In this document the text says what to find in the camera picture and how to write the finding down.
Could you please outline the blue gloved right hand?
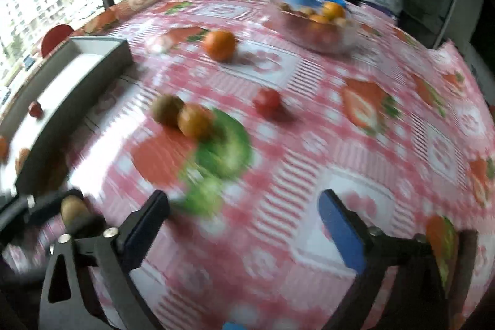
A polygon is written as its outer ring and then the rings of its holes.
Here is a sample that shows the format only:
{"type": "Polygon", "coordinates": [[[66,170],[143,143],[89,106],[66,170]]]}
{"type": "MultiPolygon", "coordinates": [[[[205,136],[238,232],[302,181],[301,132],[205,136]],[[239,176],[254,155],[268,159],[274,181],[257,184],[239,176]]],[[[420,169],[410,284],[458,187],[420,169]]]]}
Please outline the blue gloved right hand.
{"type": "Polygon", "coordinates": [[[244,326],[237,323],[224,323],[222,330],[247,330],[244,326]]]}

